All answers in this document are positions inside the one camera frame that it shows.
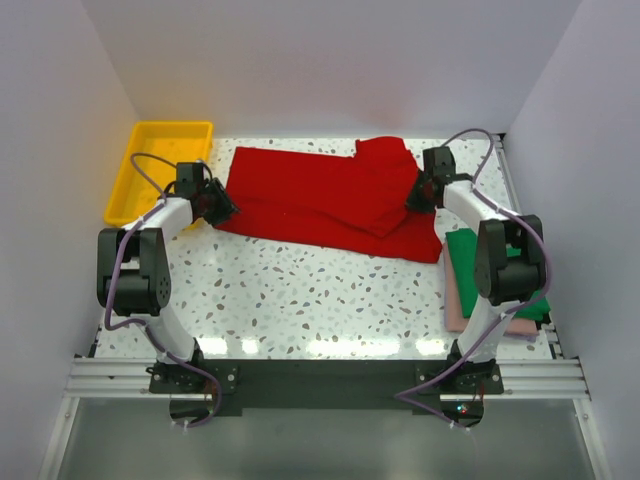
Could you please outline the red t shirt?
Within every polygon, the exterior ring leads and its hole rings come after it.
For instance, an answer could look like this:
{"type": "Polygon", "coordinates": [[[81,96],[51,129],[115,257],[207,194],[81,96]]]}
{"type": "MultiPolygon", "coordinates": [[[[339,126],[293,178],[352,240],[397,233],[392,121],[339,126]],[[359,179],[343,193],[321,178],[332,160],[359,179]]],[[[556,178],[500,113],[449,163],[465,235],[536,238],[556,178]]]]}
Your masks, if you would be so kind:
{"type": "Polygon", "coordinates": [[[219,228],[434,264],[435,216],[405,206],[417,176],[398,137],[358,140],[351,156],[239,147],[226,190],[240,211],[219,228]]]}

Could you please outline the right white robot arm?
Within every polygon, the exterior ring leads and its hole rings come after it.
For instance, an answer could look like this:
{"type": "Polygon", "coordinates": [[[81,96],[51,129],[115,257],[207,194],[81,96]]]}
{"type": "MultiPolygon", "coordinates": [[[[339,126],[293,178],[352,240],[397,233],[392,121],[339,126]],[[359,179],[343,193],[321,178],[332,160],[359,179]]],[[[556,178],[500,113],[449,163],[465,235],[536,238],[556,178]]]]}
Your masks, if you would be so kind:
{"type": "Polygon", "coordinates": [[[423,169],[407,198],[411,211],[455,214],[476,235],[473,280],[478,291],[468,325],[451,349],[440,376],[459,393],[481,380],[494,362],[515,314],[546,295],[550,274],[542,221],[521,215],[483,194],[473,177],[456,171],[447,146],[423,151],[423,169]]]}

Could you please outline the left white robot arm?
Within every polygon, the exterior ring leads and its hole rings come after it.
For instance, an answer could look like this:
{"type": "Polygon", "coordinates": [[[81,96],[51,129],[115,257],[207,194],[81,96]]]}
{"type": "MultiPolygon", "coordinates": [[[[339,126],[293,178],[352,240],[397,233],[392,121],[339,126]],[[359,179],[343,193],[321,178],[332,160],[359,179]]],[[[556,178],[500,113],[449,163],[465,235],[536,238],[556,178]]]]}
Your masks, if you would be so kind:
{"type": "Polygon", "coordinates": [[[166,187],[144,173],[135,157],[131,162],[159,197],[134,221],[98,235],[96,294],[104,308],[103,325],[108,331],[138,328],[157,362],[175,365],[173,382],[185,392],[196,392],[206,383],[207,368],[198,362],[197,340],[171,306],[167,243],[199,220],[219,226],[239,209],[202,161],[175,164],[175,179],[166,187]]]}

